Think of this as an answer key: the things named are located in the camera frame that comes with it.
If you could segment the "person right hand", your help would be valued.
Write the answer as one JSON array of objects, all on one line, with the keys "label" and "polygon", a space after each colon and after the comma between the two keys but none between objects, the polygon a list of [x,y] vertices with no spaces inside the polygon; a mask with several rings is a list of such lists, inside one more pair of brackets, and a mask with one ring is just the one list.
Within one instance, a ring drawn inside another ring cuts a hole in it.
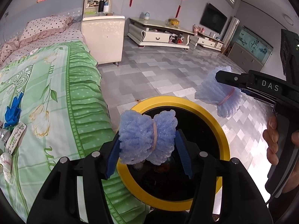
[{"label": "person right hand", "polygon": [[[266,151],[266,157],[272,165],[277,165],[279,159],[277,157],[277,152],[279,150],[278,140],[279,133],[277,131],[277,117],[275,115],[271,116],[266,124],[266,130],[263,132],[263,139],[268,144]],[[288,193],[294,190],[298,186],[298,161],[288,178],[286,185],[284,186],[282,193]]]}]

